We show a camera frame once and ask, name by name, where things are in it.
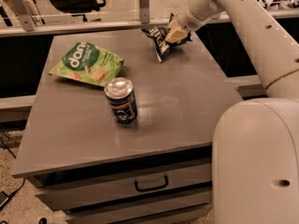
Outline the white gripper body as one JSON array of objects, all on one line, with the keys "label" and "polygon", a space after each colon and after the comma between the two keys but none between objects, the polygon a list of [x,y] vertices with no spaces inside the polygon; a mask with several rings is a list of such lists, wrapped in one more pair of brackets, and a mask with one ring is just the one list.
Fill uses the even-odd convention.
[{"label": "white gripper body", "polygon": [[196,31],[221,12],[223,7],[216,0],[188,0],[178,11],[178,24],[188,31]]}]

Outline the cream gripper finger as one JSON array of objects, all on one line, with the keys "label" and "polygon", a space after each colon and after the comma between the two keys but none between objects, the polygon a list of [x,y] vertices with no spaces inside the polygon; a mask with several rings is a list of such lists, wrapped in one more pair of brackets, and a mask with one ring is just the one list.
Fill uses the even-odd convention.
[{"label": "cream gripper finger", "polygon": [[177,24],[175,24],[174,26],[168,26],[167,29],[168,33],[166,35],[165,41],[171,44],[180,42],[188,35],[188,30]]},{"label": "cream gripper finger", "polygon": [[179,27],[179,24],[178,24],[178,14],[177,13],[171,13],[170,14],[169,23],[168,23],[167,27],[169,29],[178,28]]}]

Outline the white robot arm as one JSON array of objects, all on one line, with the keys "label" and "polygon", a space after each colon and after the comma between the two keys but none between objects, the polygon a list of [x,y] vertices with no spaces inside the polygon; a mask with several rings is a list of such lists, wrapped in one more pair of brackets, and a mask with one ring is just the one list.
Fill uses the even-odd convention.
[{"label": "white robot arm", "polygon": [[299,224],[299,45],[256,0],[188,0],[176,42],[226,12],[266,91],[231,106],[214,132],[215,224]]}]

